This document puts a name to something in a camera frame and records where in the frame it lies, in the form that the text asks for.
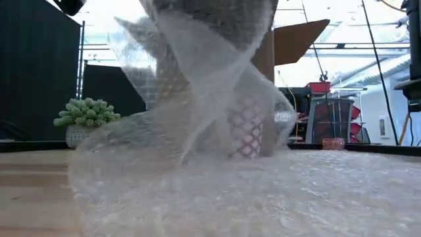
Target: white wall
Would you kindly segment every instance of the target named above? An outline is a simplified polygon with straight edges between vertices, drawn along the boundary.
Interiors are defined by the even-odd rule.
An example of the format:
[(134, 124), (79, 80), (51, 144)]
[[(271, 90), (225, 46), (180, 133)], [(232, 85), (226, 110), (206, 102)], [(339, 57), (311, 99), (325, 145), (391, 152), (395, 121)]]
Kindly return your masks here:
[[(408, 112), (407, 99), (402, 91), (393, 90), (397, 83), (394, 78), (386, 80), (387, 95), (389, 97), (391, 113), (397, 131), (398, 140), (403, 131), (403, 125)], [(364, 127), (367, 129), (371, 142), (383, 145), (395, 145), (395, 139), (391, 128), (391, 123), (387, 121), (386, 131), (388, 138), (380, 136), (380, 117), (388, 117), (385, 95), (382, 85), (368, 86), (368, 90), (361, 93), (360, 99), (362, 104), (362, 119), (365, 122)], [(360, 107), (359, 98), (355, 99), (356, 107)], [(412, 113), (412, 130), (414, 133), (414, 145), (421, 140), (421, 113)], [(407, 132), (405, 134), (403, 145), (410, 145), (410, 124), (408, 122)]]

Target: desk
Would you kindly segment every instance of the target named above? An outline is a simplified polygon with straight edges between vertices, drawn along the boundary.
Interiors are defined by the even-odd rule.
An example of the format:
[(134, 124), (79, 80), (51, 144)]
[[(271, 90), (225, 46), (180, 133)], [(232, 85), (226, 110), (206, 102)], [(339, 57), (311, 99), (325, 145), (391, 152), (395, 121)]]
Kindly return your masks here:
[(68, 187), (72, 151), (0, 153), (0, 236), (80, 237)]

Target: plant pot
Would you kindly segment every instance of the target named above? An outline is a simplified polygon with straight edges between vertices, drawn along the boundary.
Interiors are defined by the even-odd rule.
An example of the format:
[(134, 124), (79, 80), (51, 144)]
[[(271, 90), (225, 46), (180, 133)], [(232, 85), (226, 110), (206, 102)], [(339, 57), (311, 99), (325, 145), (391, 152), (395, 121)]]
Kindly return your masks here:
[(76, 148), (94, 130), (94, 128), (87, 128), (79, 125), (68, 126), (66, 130), (67, 146), (73, 149)]

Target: red object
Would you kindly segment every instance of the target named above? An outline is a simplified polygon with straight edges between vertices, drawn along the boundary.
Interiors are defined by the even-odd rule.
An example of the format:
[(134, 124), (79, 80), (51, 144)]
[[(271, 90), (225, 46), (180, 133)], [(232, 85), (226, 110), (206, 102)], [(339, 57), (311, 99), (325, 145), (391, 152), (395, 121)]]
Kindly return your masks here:
[(351, 135), (357, 135), (361, 130), (361, 125), (357, 123), (351, 123)]
[(307, 84), (307, 87), (311, 88), (312, 93), (330, 92), (330, 82), (311, 82)]
[(343, 138), (324, 138), (323, 149), (326, 150), (342, 150), (345, 147), (345, 140)]
[(351, 119), (356, 119), (358, 118), (358, 116), (360, 116), (361, 110), (355, 106), (353, 106), (353, 110), (352, 110), (352, 114), (351, 114)]

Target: succulent plant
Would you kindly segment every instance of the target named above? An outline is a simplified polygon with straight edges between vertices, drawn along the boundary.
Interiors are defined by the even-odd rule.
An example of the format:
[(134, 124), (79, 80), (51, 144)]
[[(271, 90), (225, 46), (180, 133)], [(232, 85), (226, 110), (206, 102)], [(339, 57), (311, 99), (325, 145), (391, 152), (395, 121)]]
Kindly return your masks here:
[(71, 99), (66, 104), (66, 110), (59, 112), (59, 118), (54, 120), (55, 126), (79, 125), (97, 128), (108, 122), (120, 120), (121, 116), (114, 112), (114, 106), (99, 99)]

